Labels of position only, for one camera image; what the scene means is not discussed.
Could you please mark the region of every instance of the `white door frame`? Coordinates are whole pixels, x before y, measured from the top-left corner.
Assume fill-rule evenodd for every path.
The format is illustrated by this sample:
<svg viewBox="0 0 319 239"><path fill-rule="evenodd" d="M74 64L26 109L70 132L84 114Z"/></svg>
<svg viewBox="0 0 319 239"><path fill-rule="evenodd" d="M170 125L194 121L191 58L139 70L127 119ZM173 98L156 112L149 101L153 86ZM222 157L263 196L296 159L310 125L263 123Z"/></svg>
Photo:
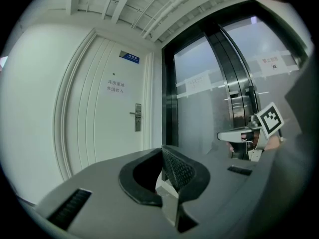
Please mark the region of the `white door frame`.
<svg viewBox="0 0 319 239"><path fill-rule="evenodd" d="M82 57L87 51L88 47L92 41L97 37L103 37L108 40L112 40L112 34L104 30L93 28L84 40L80 43L76 51L74 52L66 70L64 76L61 80L59 90L55 99L54 114L53 114L53 142L54 142L54 152L58 167L60 169L61 176L63 180L67 180L72 177L73 173L71 170L69 155L67 152L67 141L66 141L66 117L69 105L69 97L72 90L72 85L79 68ZM152 77L154 69L154 53L147 51L145 49L140 49L146 53L146 64L145 64L145 74L144 74L144 84L143 84L143 101L142 104L142 148L143 150L149 149L151 147L152 140Z"/></svg>

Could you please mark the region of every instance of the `ceiling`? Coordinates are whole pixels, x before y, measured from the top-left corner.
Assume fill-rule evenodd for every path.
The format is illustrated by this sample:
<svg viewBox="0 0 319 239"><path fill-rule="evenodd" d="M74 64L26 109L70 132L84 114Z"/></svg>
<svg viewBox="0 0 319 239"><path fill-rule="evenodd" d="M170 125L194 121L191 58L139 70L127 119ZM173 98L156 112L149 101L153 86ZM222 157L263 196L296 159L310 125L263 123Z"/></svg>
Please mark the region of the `ceiling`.
<svg viewBox="0 0 319 239"><path fill-rule="evenodd" d="M135 28L143 38L165 41L194 18L229 0L50 0L49 9L77 10L101 14L116 24L119 20Z"/></svg>

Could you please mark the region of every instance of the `white door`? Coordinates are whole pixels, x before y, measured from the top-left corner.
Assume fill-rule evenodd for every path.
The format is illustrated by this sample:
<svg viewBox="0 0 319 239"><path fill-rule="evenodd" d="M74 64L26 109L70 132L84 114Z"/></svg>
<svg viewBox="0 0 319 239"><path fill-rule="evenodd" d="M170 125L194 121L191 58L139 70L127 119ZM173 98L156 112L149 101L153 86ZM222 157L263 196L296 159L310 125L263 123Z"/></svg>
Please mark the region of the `white door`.
<svg viewBox="0 0 319 239"><path fill-rule="evenodd" d="M129 53L131 60L139 58L139 63L120 57L121 51ZM135 132L135 116L130 112L135 112L136 104L143 109L145 64L145 53L102 37L86 50L67 112L67 152L73 174L95 162L143 149L143 127Z"/></svg>

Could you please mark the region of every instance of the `door lock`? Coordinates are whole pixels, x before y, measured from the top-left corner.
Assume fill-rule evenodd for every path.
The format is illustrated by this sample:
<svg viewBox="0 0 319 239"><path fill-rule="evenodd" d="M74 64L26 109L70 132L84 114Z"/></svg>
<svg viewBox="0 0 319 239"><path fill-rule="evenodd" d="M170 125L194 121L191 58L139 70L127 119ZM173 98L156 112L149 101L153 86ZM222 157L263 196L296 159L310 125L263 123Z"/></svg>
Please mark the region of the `door lock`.
<svg viewBox="0 0 319 239"><path fill-rule="evenodd" d="M141 131L141 113L142 113L142 105L135 104L135 113L130 113L135 115L135 132Z"/></svg>

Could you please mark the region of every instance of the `gray plastic surface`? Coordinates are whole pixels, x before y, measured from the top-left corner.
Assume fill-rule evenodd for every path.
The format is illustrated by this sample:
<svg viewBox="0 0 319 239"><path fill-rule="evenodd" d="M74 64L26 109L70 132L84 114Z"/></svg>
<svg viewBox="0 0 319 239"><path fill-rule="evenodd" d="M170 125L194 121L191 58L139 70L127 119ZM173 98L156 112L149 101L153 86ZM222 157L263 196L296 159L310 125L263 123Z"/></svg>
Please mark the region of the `gray plastic surface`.
<svg viewBox="0 0 319 239"><path fill-rule="evenodd" d="M119 184L121 168L150 153L135 152L85 168L49 193L36 211L48 218L75 190L92 191L67 231L80 238L166 238L177 235L161 208L136 203Z"/></svg>

